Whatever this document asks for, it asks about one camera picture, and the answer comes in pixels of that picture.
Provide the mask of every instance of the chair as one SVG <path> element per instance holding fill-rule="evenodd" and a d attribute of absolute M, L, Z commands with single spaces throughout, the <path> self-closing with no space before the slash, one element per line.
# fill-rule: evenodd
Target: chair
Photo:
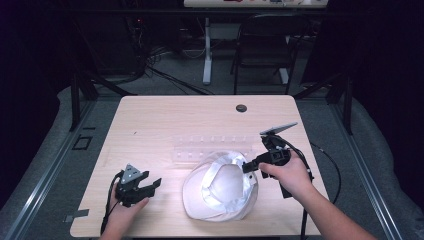
<path fill-rule="evenodd" d="M 280 68 L 288 70 L 285 94 L 288 94 L 298 46 L 309 27 L 299 14 L 259 14 L 246 19 L 239 28 L 236 53 L 231 66 L 234 72 L 234 95 L 237 94 L 239 68 Z"/>

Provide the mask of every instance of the hand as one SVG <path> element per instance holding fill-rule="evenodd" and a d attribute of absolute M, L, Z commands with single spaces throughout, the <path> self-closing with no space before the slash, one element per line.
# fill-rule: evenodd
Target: hand
<path fill-rule="evenodd" d="M 268 163 L 260 163 L 259 169 L 274 176 L 280 184 L 289 191 L 297 200 L 301 193 L 308 191 L 313 187 L 306 171 L 305 164 L 299 156 L 293 151 L 291 152 L 290 161 L 284 166 L 276 166 Z"/>
<path fill-rule="evenodd" d="M 112 189 L 112 196 L 110 199 L 110 209 L 109 211 L 115 206 L 115 204 L 118 202 L 118 199 L 116 199 L 116 185 L 113 186 Z M 137 213 L 143 209 L 147 203 L 149 202 L 149 198 L 144 198 L 140 202 L 134 204 L 133 206 L 127 208 L 122 206 L 121 204 L 116 204 L 116 206 L 113 208 L 111 214 L 109 215 L 109 220 L 106 225 L 106 229 L 100 239 L 120 239 L 125 232 L 128 230 L 128 228 L 131 226 L 134 217 L 137 215 Z"/>

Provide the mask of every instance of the wooden table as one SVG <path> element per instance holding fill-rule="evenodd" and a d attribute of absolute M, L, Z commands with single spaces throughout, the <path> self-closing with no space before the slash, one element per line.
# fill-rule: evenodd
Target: wooden table
<path fill-rule="evenodd" d="M 246 112 L 236 111 L 244 104 Z M 132 237 L 225 237 L 299 235 L 302 206 L 282 197 L 278 182 L 262 179 L 257 172 L 259 196 L 254 209 L 243 220 L 211 223 L 189 218 L 182 201 L 182 186 L 195 165 L 175 161 L 175 137 L 251 137 L 250 148 L 265 152 L 259 132 L 291 122 L 298 125 L 280 133 L 300 149 L 314 174 L 314 185 L 327 197 L 319 169 L 309 145 L 296 103 L 291 96 L 131 96 L 117 109 L 75 218 L 74 237 L 96 237 L 104 216 L 108 189 L 113 176 L 127 163 L 150 171 L 142 181 L 150 185 L 162 178 L 162 185 L 136 217 L 128 231 Z M 319 235 L 309 218 L 306 234 Z"/>

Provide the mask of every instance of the dark background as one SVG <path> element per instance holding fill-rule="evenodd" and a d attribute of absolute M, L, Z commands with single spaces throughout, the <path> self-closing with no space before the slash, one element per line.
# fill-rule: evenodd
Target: dark background
<path fill-rule="evenodd" d="M 101 74 L 131 75 L 143 70 L 143 49 L 134 46 L 134 35 L 128 32 L 125 19 L 82 16 L 75 25 L 44 11 L 63 6 L 122 7 L 118 1 L 102 1 L 102 6 L 96 5 L 100 4 L 97 2 L 18 0 L 1 3 L 1 206 L 52 126 L 59 108 L 57 93 L 69 86 L 76 72 L 92 70 Z M 182 1 L 143 2 L 144 7 L 149 8 L 182 6 Z M 303 81 L 323 81 L 353 66 L 349 71 L 353 95 L 385 136 L 402 189 L 423 208 L 420 171 L 424 167 L 424 10 L 420 1 L 388 7 L 395 2 L 331 0 L 329 13 L 375 12 L 384 18 L 382 21 L 371 19 L 373 24 L 360 17 L 324 18 Z M 161 42 L 178 51 L 178 27 L 185 20 L 143 18 L 148 27 L 146 31 L 150 31 L 149 38 L 143 39 L 144 50 L 149 49 L 147 43 Z M 93 44 L 87 46 L 86 40 Z M 350 65 L 351 59 L 357 61 Z"/>

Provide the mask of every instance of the cable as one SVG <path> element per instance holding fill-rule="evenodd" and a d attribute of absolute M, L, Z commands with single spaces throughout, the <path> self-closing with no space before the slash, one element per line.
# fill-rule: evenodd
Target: cable
<path fill-rule="evenodd" d="M 103 234 L 103 232 L 105 231 L 107 222 L 109 220 L 109 216 L 112 213 L 113 209 L 116 207 L 116 205 L 120 202 L 119 200 L 115 203 L 115 205 L 113 205 L 112 209 L 110 209 L 109 211 L 109 207 L 110 207 L 110 198 L 112 196 L 112 189 L 113 189 L 113 185 L 115 184 L 115 181 L 117 178 L 122 178 L 122 176 L 124 175 L 124 171 L 121 170 L 118 174 L 115 175 L 115 177 L 113 178 L 112 182 L 110 183 L 110 187 L 109 187 L 109 192 L 108 192 L 108 196 L 107 196 L 107 202 L 106 202 L 106 210 L 105 210 L 105 216 L 103 217 L 103 221 L 102 221 L 102 226 L 100 227 L 100 235 Z"/>
<path fill-rule="evenodd" d="M 338 197 L 339 197 L 339 194 L 340 194 L 340 190 L 341 190 L 341 187 L 342 187 L 342 176 L 341 176 L 341 174 L 340 174 L 340 169 L 339 169 L 339 167 L 337 166 L 337 163 L 336 163 L 336 161 L 334 161 L 334 159 L 332 158 L 332 157 L 330 157 L 330 155 L 328 155 L 321 147 L 319 147 L 318 145 L 316 145 L 316 144 L 314 144 L 314 143 L 312 143 L 312 142 L 309 142 L 312 146 L 314 146 L 314 147 L 316 147 L 316 148 L 318 148 L 318 150 L 320 150 L 325 156 L 327 156 L 327 158 L 328 159 L 330 159 L 330 161 L 331 161 L 331 163 L 333 163 L 333 165 L 334 165 L 334 167 L 336 168 L 336 171 L 337 171 L 337 175 L 338 175 L 338 178 L 339 178 L 339 186 L 337 187 L 337 192 L 336 192 L 336 196 L 334 197 L 334 199 L 333 199 L 333 201 L 332 201 L 332 203 L 333 204 L 335 204 L 336 203 L 336 201 L 337 201 L 337 199 L 338 199 Z"/>
<path fill-rule="evenodd" d="M 159 76 L 159 77 L 162 77 L 162 78 L 165 78 L 165 79 L 167 79 L 167 80 L 169 80 L 171 83 L 173 83 L 174 84 L 174 86 L 176 86 L 176 87 L 178 87 L 177 85 L 175 85 L 175 84 L 180 84 L 180 85 L 182 85 L 182 86 L 184 86 L 184 87 L 186 87 L 186 88 L 188 88 L 188 89 L 190 89 L 190 90 L 192 90 L 192 91 L 194 91 L 194 92 L 197 92 L 197 93 L 199 93 L 199 94 L 201 94 L 201 95 L 214 95 L 214 93 L 212 93 L 211 91 L 209 91 L 209 90 L 207 90 L 207 89 L 204 89 L 204 88 L 200 88 L 200 87 L 197 87 L 197 86 L 195 86 L 195 85 L 192 85 L 192 84 L 189 84 L 189 83 L 187 83 L 187 82 L 184 82 L 184 81 L 181 81 L 181 80 L 179 80 L 179 79 L 177 79 L 177 78 L 175 78 L 175 77 L 173 77 L 173 76 L 170 76 L 170 75 L 168 75 L 168 74 L 166 74 L 166 73 L 164 73 L 164 72 L 161 72 L 161 71 L 159 71 L 159 70 L 157 70 L 157 69 L 155 69 L 155 68 L 153 68 L 153 67 L 151 67 L 151 66 L 149 66 L 149 65 L 147 65 L 146 66 L 148 69 L 150 69 L 152 72 L 153 72 L 153 74 L 155 74 L 155 75 L 157 75 L 157 76 Z M 180 87 L 178 87 L 181 91 L 183 91 L 185 94 L 187 94 L 188 95 L 188 93 L 186 92 L 186 91 L 184 91 L 182 88 L 180 88 Z"/>
<path fill-rule="evenodd" d="M 306 162 L 305 155 L 303 155 L 302 151 L 295 148 L 291 143 L 287 142 L 283 138 L 281 138 L 281 139 L 287 146 L 290 147 L 290 149 L 292 149 L 299 156 L 299 158 L 302 160 L 303 164 L 305 164 L 306 170 L 308 171 L 309 179 L 312 182 L 314 177 L 312 176 L 312 171 L 311 171 L 311 168 L 308 165 L 308 162 Z M 307 219 L 308 219 L 308 212 L 306 211 L 305 208 L 303 208 L 302 227 L 301 227 L 301 230 L 300 230 L 300 240 L 306 239 L 305 232 L 306 232 L 306 221 L 307 221 Z"/>

